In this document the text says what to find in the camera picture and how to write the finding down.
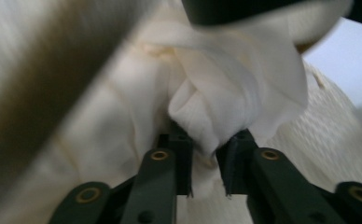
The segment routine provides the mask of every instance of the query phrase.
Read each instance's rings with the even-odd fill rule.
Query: crumpled fabric
[[[193,190],[198,198],[208,196],[219,179],[218,147],[246,128],[262,145],[303,113],[306,76],[294,44],[322,36],[349,6],[346,0],[308,1],[204,29],[192,27],[179,4],[163,4],[125,40],[118,59],[15,184],[0,223],[45,223],[78,184],[114,187],[135,175],[170,119],[196,143]]]

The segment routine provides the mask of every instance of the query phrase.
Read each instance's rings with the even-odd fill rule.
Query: textured fabric
[[[309,4],[304,5],[307,11],[315,8]],[[316,4],[322,4],[320,8],[325,10],[310,14],[317,18],[313,22],[315,28],[303,32],[297,32],[301,30],[298,25],[310,27],[303,22],[311,21],[312,17],[287,16],[288,10],[230,27],[204,30],[192,29],[178,4],[163,5],[150,21],[141,25],[135,36],[125,41],[119,60],[110,60],[29,172],[15,184],[0,209],[0,223],[45,223],[74,186],[93,180],[111,186],[121,183],[137,172],[142,156],[153,147],[158,133],[166,130],[169,119],[180,124],[197,144],[193,172],[197,199],[179,200],[180,222],[188,221],[188,217],[192,223],[221,220],[216,216],[225,218],[225,213],[218,212],[227,205],[218,198],[222,194],[215,188],[219,176],[213,152],[245,128],[249,128],[262,145],[276,133],[279,125],[303,112],[307,106],[306,76],[294,43],[323,35],[350,2],[318,1]],[[322,167],[313,166],[321,164],[306,158],[304,148],[309,148],[314,139],[325,139],[320,148],[329,146],[327,141],[332,139],[319,134],[334,128],[316,126],[315,135],[311,135],[312,120],[319,122],[320,118],[313,116],[304,126],[293,124],[298,127],[295,134],[305,135],[294,137],[283,126],[279,132],[295,138],[292,138],[294,147],[286,148],[295,149],[297,161],[301,157],[301,161],[311,164],[306,169]],[[353,125],[359,124],[353,123],[347,130],[351,131]],[[285,137],[279,139],[277,148],[290,144]],[[320,153],[320,148],[315,148],[318,152],[314,159],[322,160],[327,170],[321,170],[326,175],[317,179],[323,180],[323,185],[337,182],[335,174],[346,164],[340,163],[338,169],[330,172],[329,161],[343,160],[342,155]],[[354,154],[346,151],[345,155]],[[209,206],[214,210],[209,209],[211,215],[205,218],[197,212],[205,209],[200,202],[212,188],[216,202]],[[231,220],[239,218],[247,217],[236,216]]]

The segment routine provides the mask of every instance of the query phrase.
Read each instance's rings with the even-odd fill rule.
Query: white towel
[[[16,184],[0,223],[45,223],[76,185],[114,187],[135,175],[169,119],[196,142],[193,188],[207,196],[219,179],[219,146],[245,128],[263,144],[304,111],[306,76],[294,44],[324,35],[349,6],[308,1],[209,30],[192,28],[178,4],[163,4]]]

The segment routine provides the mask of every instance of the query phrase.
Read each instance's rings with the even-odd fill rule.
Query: white surface
[[[354,105],[362,105],[362,24],[341,19],[304,59],[334,81]]]

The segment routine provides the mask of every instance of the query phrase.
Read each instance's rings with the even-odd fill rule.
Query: white cloth
[[[304,111],[306,76],[294,43],[323,35],[349,5],[309,1],[214,30],[193,29],[178,4],[163,5],[49,140],[0,209],[0,223],[45,223],[72,187],[116,186],[134,175],[169,117],[196,142],[193,188],[208,195],[219,146],[245,128],[263,144]]]

